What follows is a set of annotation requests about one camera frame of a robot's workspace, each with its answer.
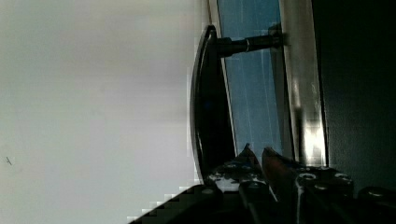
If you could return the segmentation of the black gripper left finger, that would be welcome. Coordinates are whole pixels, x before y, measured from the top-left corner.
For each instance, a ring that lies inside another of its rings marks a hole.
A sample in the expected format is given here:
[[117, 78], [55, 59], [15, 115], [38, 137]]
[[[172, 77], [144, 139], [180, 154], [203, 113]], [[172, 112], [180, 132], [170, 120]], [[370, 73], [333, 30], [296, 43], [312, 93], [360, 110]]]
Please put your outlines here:
[[239, 186], [245, 182], [266, 184], [262, 168], [250, 144], [232, 160], [226, 161], [213, 168], [205, 177], [205, 194], [214, 194], [217, 190], [237, 192]]

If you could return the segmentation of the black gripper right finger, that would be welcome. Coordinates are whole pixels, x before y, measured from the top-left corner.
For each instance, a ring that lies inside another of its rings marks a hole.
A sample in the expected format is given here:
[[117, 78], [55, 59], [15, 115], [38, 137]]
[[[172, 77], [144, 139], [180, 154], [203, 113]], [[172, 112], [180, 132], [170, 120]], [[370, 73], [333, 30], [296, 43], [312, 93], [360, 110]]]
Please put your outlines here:
[[266, 147], [262, 172], [288, 224], [355, 224], [347, 211], [352, 179], [333, 168], [305, 166]]

